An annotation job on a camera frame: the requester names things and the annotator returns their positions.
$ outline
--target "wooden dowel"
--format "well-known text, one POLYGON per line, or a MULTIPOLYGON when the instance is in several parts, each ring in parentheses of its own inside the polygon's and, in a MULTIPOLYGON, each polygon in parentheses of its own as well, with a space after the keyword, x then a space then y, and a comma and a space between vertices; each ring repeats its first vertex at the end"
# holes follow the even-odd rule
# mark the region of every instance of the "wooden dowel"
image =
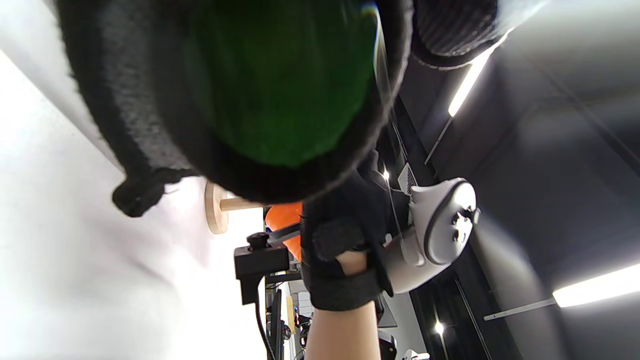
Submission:
POLYGON ((263 206, 264 205, 259 204, 257 202, 244 200, 241 197, 232 197, 231 199, 220 200, 220 209, 222 211, 254 209, 254 208, 261 208, 263 206))

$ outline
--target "black fabric strap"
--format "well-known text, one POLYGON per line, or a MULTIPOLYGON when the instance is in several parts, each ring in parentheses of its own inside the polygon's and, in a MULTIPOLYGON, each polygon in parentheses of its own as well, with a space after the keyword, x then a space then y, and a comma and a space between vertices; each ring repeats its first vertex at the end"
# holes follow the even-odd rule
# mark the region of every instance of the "black fabric strap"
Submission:
POLYGON ((302 278, 311 294, 311 304, 320 310, 347 311, 373 301, 382 289, 375 268, 342 279, 314 277, 307 266, 302 267, 302 278))

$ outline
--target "white vr controller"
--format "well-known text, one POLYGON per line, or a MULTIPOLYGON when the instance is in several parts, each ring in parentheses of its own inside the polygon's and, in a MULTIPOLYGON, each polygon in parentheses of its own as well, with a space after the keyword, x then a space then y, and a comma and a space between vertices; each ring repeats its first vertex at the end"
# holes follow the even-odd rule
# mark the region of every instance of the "white vr controller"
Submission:
POLYGON ((480 214, 476 192, 462 178, 414 186, 409 206, 413 225, 385 248, 385 268, 394 293, 415 289, 451 265, 480 214))

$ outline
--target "orange object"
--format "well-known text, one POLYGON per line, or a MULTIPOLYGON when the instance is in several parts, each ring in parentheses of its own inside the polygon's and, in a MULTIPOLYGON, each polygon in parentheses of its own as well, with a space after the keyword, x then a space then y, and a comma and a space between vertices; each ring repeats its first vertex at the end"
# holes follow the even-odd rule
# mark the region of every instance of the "orange object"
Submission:
MULTIPOLYGON (((272 231, 277 231, 300 222, 300 216, 302 216, 302 202, 278 204, 271 207, 264 222, 267 223, 267 226, 272 231)), ((284 242, 289 252, 298 261, 302 261, 302 244, 300 241, 300 236, 296 236, 284 242)))

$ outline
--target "light fixture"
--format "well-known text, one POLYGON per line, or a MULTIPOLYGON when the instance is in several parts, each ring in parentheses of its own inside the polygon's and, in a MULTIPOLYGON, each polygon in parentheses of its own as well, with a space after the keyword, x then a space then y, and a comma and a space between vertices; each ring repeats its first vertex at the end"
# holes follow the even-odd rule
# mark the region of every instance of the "light fixture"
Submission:
POLYGON ((436 325, 433 327, 433 330, 440 335, 444 333, 444 325, 441 322, 436 322, 436 325))
POLYGON ((611 272, 554 291, 560 307, 587 304, 640 291, 640 265, 611 272))
POLYGON ((509 35, 510 32, 511 30, 507 31, 507 33, 504 34, 504 36, 496 44, 473 59, 473 61, 471 62, 471 69, 469 69, 469 71, 467 72, 465 79, 462 81, 462 84, 460 84, 456 95, 453 97, 453 100, 449 105, 449 116, 456 116, 458 110, 460 110, 460 106, 462 106, 462 103, 465 102, 465 99, 467 98, 467 95, 469 95, 471 88, 476 83, 478 76, 480 76, 480 73, 486 65, 487 60, 489 60, 489 56, 491 56, 493 50, 495 50, 496 47, 500 46, 503 41, 507 39, 507 35, 509 35))

